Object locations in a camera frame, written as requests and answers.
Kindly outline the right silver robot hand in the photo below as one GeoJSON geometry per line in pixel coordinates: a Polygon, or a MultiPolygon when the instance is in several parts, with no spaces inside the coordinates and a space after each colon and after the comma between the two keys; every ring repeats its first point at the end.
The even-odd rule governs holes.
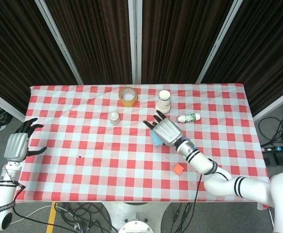
{"type": "Polygon", "coordinates": [[[153,115],[156,122],[151,124],[144,120],[143,123],[163,141],[165,146],[175,146],[176,141],[183,137],[182,130],[161,111],[156,110],[156,113],[153,115]]]}

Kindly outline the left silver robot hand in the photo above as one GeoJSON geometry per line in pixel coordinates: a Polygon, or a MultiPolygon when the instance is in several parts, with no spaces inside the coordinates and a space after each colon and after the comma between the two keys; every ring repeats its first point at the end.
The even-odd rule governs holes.
{"type": "Polygon", "coordinates": [[[4,158],[7,161],[22,162],[27,157],[44,153],[47,147],[40,150],[29,150],[29,138],[38,128],[43,128],[42,124],[34,124],[38,118],[32,118],[21,124],[17,130],[8,138],[4,158]]]}

